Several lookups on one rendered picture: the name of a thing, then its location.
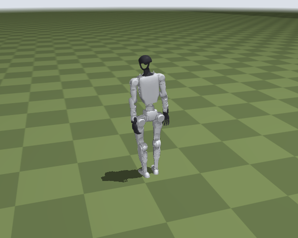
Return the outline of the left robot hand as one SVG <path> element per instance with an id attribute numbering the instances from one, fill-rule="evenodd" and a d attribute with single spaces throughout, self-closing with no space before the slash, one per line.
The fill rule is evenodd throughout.
<path id="1" fill-rule="evenodd" d="M 131 121 L 131 123 L 133 123 L 133 124 L 132 124 L 132 129 L 134 130 L 134 133 L 136 133 L 136 134 L 141 134 L 141 133 L 138 131 L 138 127 L 137 127 L 136 122 L 137 122 L 137 118 L 134 117 L 134 121 Z"/>

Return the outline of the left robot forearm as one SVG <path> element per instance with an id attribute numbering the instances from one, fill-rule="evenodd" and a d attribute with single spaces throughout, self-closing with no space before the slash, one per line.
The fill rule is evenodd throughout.
<path id="1" fill-rule="evenodd" d="M 129 99 L 129 104 L 130 104 L 130 115 L 131 115 L 131 121 L 134 121 L 134 117 L 137 118 L 137 105 L 134 105 L 133 99 Z"/>

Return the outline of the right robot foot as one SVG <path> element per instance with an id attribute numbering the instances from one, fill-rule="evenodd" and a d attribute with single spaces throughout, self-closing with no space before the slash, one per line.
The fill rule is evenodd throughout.
<path id="1" fill-rule="evenodd" d="M 158 169 L 155 169 L 154 170 L 154 165 L 151 166 L 151 169 L 152 169 L 154 175 L 158 175 L 159 174 Z"/>

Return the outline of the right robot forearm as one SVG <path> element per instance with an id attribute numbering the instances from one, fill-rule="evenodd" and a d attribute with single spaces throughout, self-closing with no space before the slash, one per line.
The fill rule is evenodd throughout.
<path id="1" fill-rule="evenodd" d="M 167 97 L 167 94 L 166 94 L 166 97 L 162 97 L 162 107 L 163 107 L 163 112 L 167 112 L 167 109 L 168 109 L 168 97 Z"/>

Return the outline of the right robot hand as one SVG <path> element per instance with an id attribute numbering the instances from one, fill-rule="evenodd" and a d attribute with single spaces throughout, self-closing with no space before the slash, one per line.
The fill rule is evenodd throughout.
<path id="1" fill-rule="evenodd" d="M 165 117 L 165 118 L 164 118 L 164 121 L 163 121 L 163 122 L 164 122 L 164 125 L 165 125 L 165 122 L 166 122 L 166 125 L 167 125 L 167 123 L 168 123 L 168 125 L 169 125 L 168 109 L 167 109 L 167 112 L 166 112 L 166 113 L 163 112 L 163 115 L 164 115 L 164 117 Z M 162 122 L 162 123 L 163 123 L 163 122 Z M 163 125 L 163 126 L 164 126 L 164 125 Z"/>

